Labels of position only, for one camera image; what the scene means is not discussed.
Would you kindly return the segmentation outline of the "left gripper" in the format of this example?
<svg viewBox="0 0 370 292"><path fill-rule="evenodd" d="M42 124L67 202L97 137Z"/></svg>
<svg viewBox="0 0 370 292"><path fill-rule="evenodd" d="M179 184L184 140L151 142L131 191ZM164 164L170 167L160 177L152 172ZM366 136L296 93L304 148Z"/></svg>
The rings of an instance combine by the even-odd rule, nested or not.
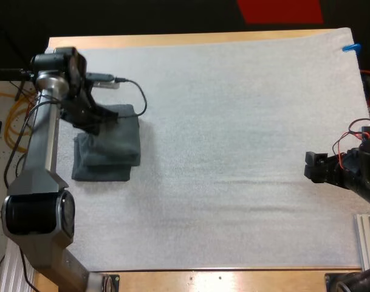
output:
<svg viewBox="0 0 370 292"><path fill-rule="evenodd" d="M86 90L86 59L79 54L76 48L62 48L66 66L66 79L69 92L63 98L61 105L61 118L86 133L98 135L100 124L116 121L118 119L117 105L97 105L87 96Z"/></svg>

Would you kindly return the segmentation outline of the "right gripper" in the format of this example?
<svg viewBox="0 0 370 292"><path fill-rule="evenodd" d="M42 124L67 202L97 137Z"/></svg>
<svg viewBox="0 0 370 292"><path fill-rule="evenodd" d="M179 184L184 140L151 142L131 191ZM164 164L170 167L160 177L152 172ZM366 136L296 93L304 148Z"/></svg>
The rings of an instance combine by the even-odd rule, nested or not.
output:
<svg viewBox="0 0 370 292"><path fill-rule="evenodd" d="M370 142L362 142L358 148L348 150L342 159L344 174L338 167L337 155L307 151L304 175L313 183L343 184L370 204Z"/></svg>

